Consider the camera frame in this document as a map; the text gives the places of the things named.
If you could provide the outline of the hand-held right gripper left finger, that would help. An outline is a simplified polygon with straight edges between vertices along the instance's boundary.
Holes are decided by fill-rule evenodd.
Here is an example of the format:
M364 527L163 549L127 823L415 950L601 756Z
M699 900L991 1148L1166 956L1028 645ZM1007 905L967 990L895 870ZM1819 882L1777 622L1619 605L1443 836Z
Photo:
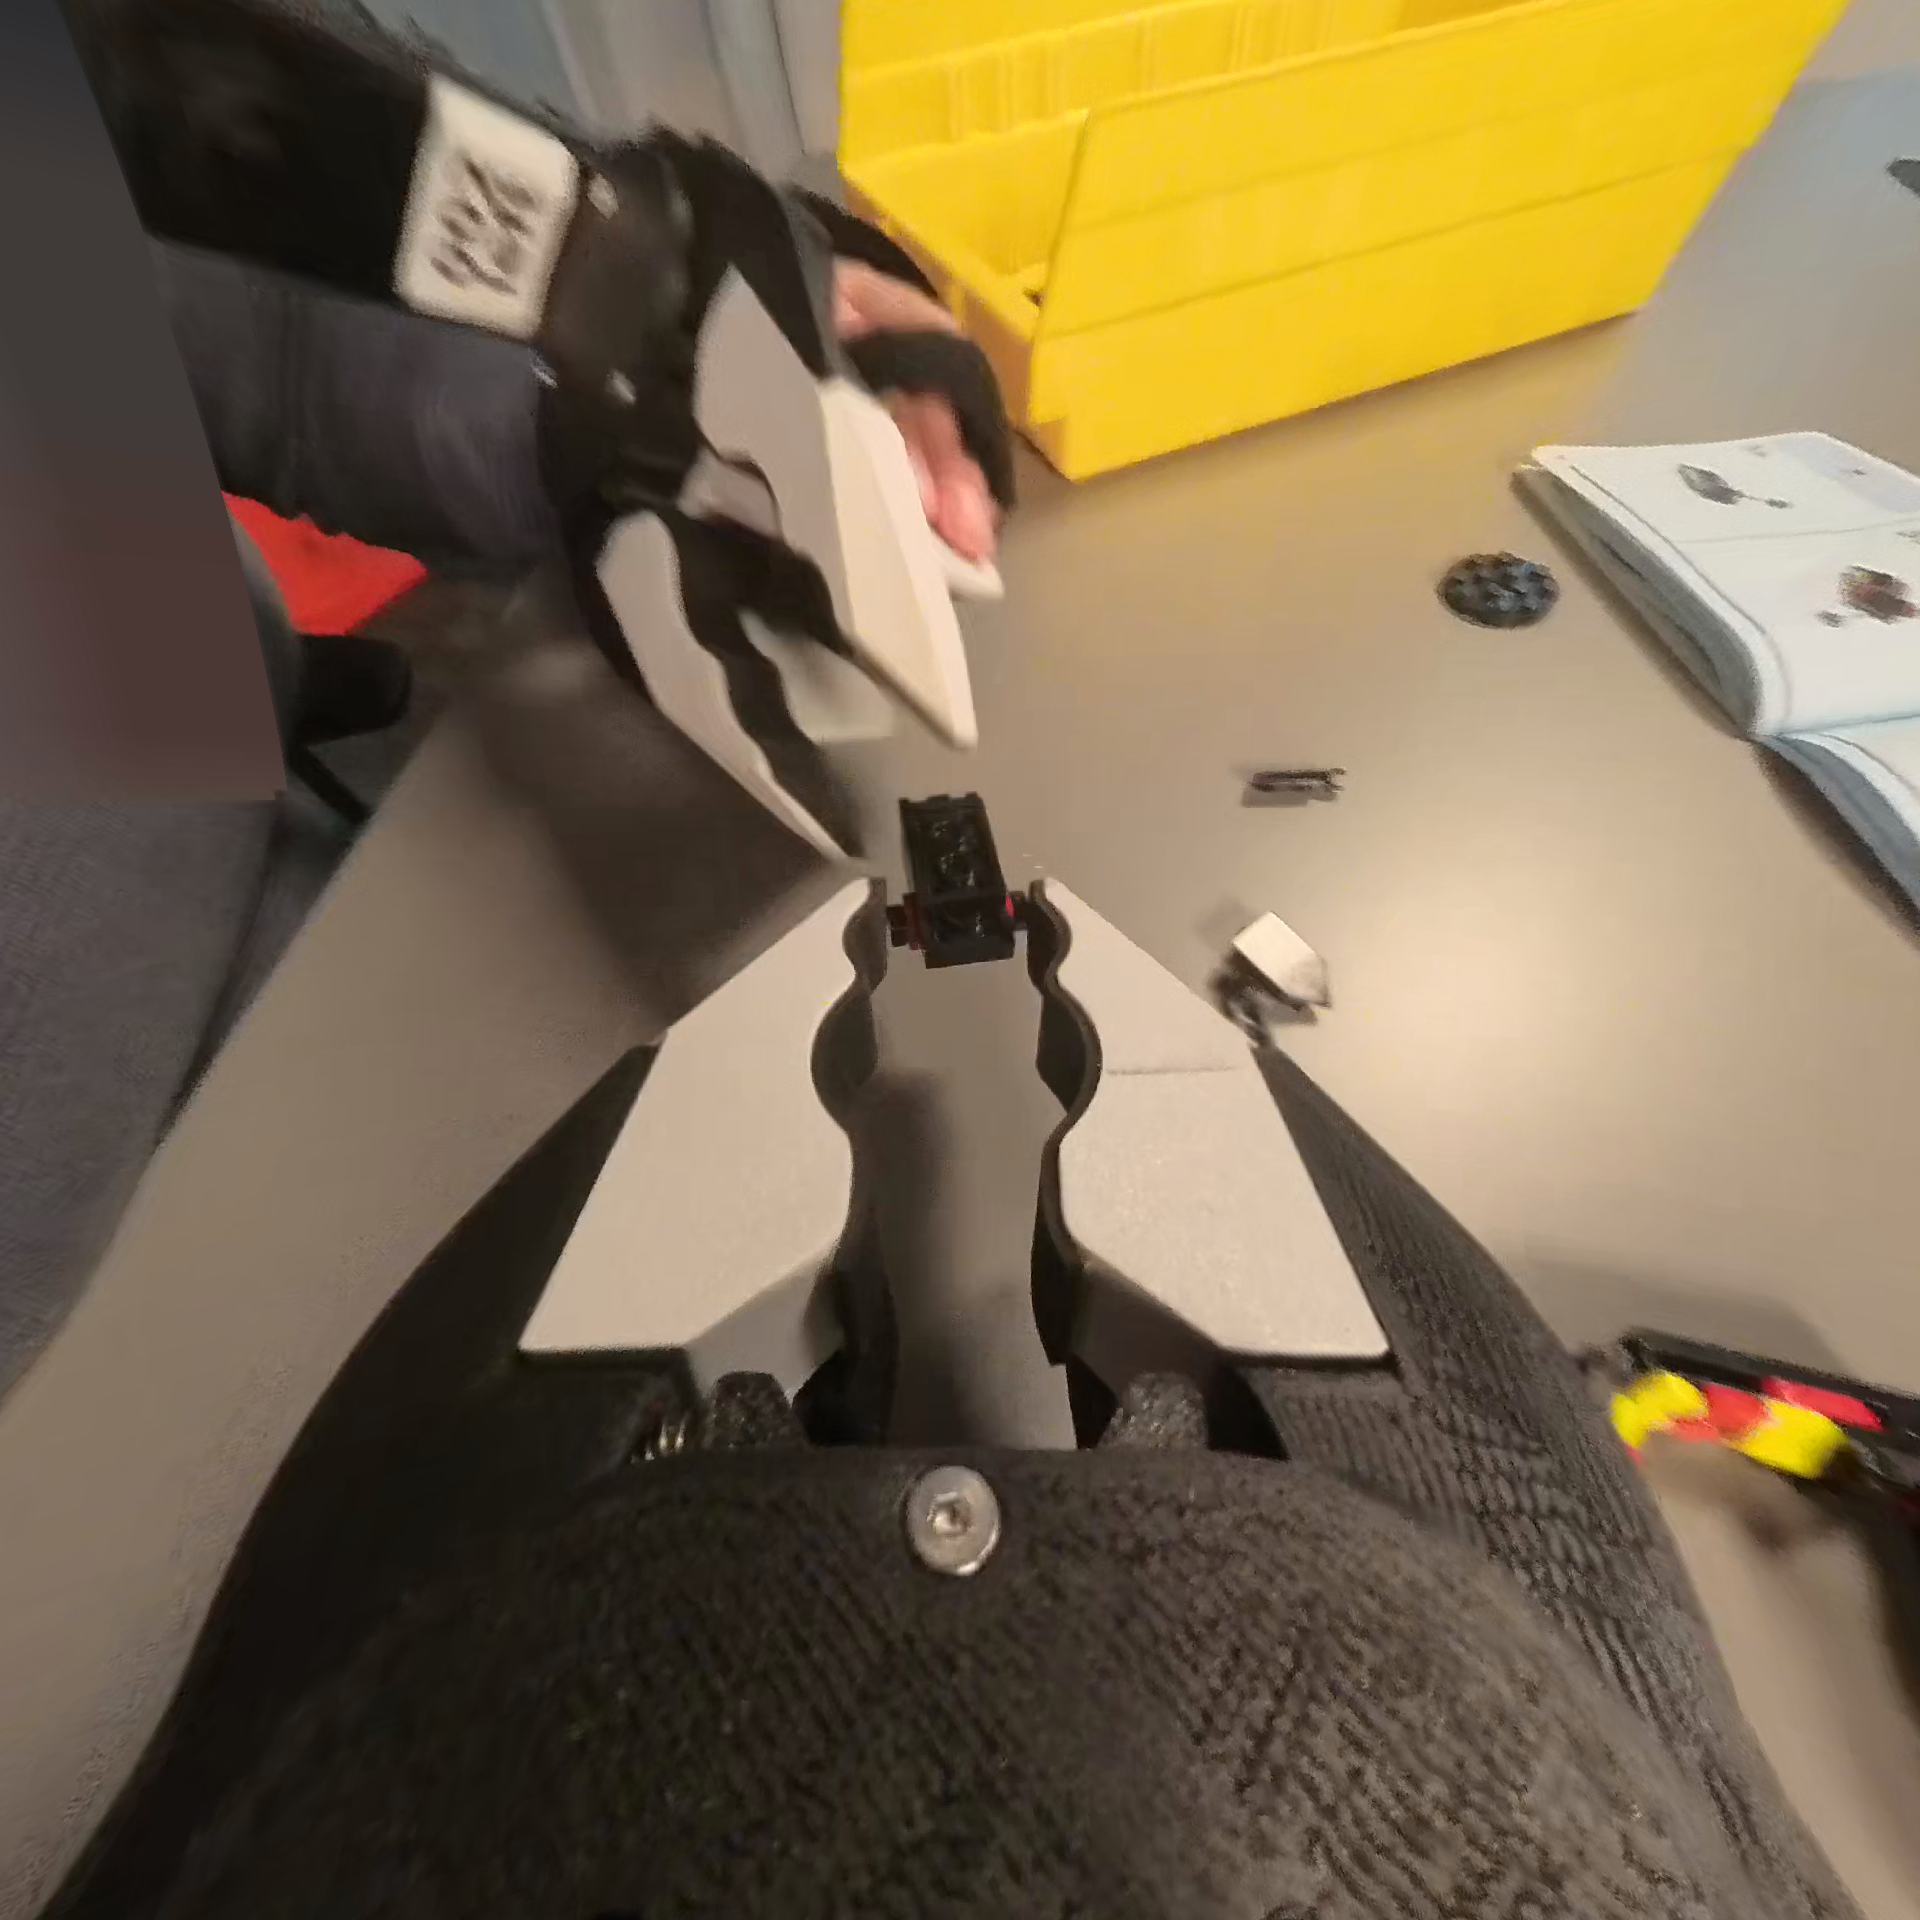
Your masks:
M890 927L852 881L678 1020L519 1332L541 1363L769 1375L833 1442L884 1435L899 1326L860 1106Z

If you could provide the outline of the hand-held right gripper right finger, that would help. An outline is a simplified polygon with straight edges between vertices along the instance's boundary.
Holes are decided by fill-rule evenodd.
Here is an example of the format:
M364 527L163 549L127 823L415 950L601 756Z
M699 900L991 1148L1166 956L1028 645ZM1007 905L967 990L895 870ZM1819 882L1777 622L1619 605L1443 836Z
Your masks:
M1091 1446L1129 1388L1189 1382L1203 1429L1261 1438L1251 1375L1373 1371L1387 1334L1249 1037L1057 877L1025 893L1041 1166L1030 1302Z

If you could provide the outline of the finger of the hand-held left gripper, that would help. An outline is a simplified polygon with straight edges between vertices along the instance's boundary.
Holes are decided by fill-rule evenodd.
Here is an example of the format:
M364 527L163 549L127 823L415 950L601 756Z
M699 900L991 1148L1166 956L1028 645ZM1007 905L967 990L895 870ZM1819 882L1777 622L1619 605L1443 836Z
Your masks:
M852 661L956 749L977 745L969 651L954 590L985 567L930 531L906 441L851 372L811 372L730 267L692 359L703 453L692 507L778 539L820 575Z
M685 517L636 511L591 565L609 658L690 747L819 858L860 861L857 812L750 635L773 586L771 547Z

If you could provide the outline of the black brick with red pins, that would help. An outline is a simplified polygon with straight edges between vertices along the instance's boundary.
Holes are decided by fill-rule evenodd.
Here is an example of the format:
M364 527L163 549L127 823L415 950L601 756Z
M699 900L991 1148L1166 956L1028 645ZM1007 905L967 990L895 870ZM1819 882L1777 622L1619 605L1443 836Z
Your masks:
M1025 927L1025 895L1002 869L989 812L979 794L900 801L907 889L890 903L895 950L926 970L1007 963Z

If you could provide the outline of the yellow plastic bin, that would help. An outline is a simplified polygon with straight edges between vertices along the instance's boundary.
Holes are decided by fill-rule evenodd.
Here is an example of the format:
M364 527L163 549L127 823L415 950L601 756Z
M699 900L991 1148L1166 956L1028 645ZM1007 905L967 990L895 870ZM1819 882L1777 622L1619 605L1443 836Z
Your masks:
M1837 2L851 2L837 165L1089 481L1619 319Z

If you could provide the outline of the person's left hand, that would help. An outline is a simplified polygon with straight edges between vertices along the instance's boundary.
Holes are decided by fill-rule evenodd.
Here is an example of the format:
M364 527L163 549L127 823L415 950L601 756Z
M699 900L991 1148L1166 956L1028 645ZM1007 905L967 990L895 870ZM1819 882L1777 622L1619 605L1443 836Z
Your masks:
M959 334L939 299L851 257L833 262L833 317L845 345L878 334ZM956 558L997 562L1002 505L965 447L948 397L893 388L883 391L879 402L902 439L929 527Z

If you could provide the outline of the white slope brick piece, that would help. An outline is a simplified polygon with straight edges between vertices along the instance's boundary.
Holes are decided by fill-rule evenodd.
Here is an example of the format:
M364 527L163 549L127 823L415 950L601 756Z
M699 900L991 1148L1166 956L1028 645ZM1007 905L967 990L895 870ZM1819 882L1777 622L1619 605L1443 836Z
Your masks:
M1261 913L1231 935L1230 956L1266 997L1297 1010L1326 1010L1332 1003L1326 958L1273 913Z

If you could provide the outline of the person's dark trousers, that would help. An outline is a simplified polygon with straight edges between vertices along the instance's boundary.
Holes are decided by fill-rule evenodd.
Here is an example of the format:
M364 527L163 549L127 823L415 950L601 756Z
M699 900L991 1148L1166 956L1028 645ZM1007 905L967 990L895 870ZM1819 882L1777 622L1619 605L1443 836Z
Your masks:
M559 553L531 347L157 237L149 258L225 491L433 569Z

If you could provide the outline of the red cloth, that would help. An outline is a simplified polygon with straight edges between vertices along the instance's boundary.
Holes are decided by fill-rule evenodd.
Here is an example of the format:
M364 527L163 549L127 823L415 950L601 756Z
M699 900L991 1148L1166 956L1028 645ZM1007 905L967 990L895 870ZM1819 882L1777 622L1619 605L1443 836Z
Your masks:
M247 497L225 494L225 505L261 556L301 635L362 634L427 580L421 559L389 547L329 535L308 519L286 519Z

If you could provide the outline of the red black yellow brick model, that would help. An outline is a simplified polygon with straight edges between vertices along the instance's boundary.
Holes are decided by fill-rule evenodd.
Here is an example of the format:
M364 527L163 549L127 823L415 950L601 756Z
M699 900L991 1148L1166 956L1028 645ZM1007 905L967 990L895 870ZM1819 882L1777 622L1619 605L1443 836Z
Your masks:
M1806 1363L1635 1329L1602 1350L1619 1442L1742 1455L1789 1482L1859 1490L1916 1518L1916 1394Z

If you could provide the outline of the black round brick plate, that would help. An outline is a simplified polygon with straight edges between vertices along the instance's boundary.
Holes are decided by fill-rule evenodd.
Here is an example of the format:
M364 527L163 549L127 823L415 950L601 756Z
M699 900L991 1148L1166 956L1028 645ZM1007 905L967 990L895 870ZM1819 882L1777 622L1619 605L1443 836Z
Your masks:
M1557 607L1561 586L1548 565L1499 550L1453 562L1435 596L1476 628L1511 634L1539 627Z

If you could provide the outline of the person's grey sweater torso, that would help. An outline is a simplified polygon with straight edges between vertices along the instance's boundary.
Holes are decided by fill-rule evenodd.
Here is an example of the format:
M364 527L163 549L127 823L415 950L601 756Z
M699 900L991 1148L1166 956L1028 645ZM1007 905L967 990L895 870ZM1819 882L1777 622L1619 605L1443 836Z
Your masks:
M349 844L297 790L2 804L5 1393Z

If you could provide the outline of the open pale blue instruction booklet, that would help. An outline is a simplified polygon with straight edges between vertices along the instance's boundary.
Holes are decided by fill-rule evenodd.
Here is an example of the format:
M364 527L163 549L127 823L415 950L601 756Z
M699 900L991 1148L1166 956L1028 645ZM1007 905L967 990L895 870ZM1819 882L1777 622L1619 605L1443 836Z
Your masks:
M1795 433L1540 445L1517 482L1916 905L1916 473Z

